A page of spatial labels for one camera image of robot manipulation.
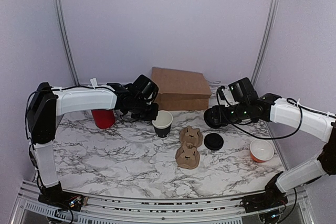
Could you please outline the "brown pulp cup carrier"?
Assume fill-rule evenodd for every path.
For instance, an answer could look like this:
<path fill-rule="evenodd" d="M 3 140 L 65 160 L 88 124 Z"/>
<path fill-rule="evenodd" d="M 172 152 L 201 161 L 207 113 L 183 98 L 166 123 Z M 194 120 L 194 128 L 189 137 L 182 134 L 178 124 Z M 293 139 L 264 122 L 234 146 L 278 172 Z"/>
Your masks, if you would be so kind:
<path fill-rule="evenodd" d="M 180 144 L 175 154 L 177 166 L 184 169 L 195 169 L 200 162 L 198 148 L 203 143 L 203 135 L 199 128 L 187 126 L 180 131 Z"/>

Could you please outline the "black paper coffee cup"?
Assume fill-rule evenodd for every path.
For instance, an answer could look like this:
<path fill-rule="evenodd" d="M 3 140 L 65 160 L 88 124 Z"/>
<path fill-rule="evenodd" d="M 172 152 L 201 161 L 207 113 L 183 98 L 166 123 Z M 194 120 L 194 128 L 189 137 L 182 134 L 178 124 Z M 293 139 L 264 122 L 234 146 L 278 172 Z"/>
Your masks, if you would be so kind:
<path fill-rule="evenodd" d="M 212 129 L 225 127 L 228 122 L 221 116 L 221 109 L 219 105 L 213 106 L 204 112 L 204 121 Z"/>
<path fill-rule="evenodd" d="M 155 120 L 152 120 L 152 125 L 156 135 L 160 138 L 168 136 L 173 122 L 173 115 L 169 111 L 160 110 Z"/>

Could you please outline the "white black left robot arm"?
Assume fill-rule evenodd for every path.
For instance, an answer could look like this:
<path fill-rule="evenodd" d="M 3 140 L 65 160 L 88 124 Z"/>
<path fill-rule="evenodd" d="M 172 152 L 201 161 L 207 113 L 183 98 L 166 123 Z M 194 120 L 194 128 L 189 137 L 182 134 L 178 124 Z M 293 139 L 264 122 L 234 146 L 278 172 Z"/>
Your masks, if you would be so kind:
<path fill-rule="evenodd" d="M 80 211 L 86 205 L 86 196 L 63 189 L 55 161 L 54 151 L 61 141 L 70 140 L 64 131 L 75 130 L 66 125 L 70 116 L 89 110 L 117 110 L 122 115 L 130 114 L 135 121 L 152 121 L 159 110 L 155 103 L 158 92 L 159 87 L 144 75 L 128 84 L 98 84 L 96 78 L 87 85 L 72 87 L 39 84 L 29 95 L 25 109 L 29 156 L 40 190 L 38 200 L 65 211 Z"/>

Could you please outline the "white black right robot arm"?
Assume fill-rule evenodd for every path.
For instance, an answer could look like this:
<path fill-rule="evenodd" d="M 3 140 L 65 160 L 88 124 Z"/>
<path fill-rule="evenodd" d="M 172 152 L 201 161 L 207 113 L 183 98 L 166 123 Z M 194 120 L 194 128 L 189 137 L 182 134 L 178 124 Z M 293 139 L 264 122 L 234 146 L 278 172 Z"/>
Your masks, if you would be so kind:
<path fill-rule="evenodd" d="M 265 210 L 286 204 L 286 193 L 310 184 L 325 175 L 335 175 L 335 114 L 314 110 L 292 98 L 267 93 L 253 101 L 238 100 L 236 104 L 217 104 L 204 112 L 205 123 L 218 129 L 232 125 L 239 129 L 243 120 L 274 123 L 294 128 L 286 136 L 281 154 L 291 168 L 277 173 L 263 193 L 246 196 L 241 203 L 246 212 Z"/>

